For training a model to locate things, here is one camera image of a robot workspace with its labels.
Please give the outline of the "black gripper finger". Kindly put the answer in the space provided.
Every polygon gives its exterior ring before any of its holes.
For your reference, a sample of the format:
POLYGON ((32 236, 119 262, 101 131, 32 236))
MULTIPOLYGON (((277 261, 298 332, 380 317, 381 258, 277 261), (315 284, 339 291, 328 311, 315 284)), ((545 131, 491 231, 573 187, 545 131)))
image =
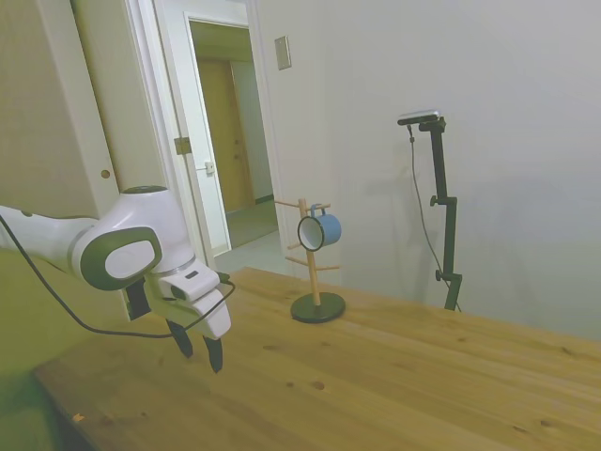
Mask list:
POLYGON ((187 335, 185 327, 169 319, 166 321, 166 323, 169 328, 170 334, 174 338, 180 352, 186 358, 191 358, 193 356, 193 344, 187 335))
POLYGON ((219 373, 223 368, 223 344, 221 339, 203 337, 208 350, 210 366, 214 373, 219 373))

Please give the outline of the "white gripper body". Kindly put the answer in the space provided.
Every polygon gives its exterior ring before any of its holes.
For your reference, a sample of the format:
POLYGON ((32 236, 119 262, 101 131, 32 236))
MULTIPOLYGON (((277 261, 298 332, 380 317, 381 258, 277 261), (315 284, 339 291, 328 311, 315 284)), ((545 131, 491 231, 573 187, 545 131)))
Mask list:
POLYGON ((215 285, 153 284, 153 312, 181 326, 219 339, 231 327, 224 295, 215 285))

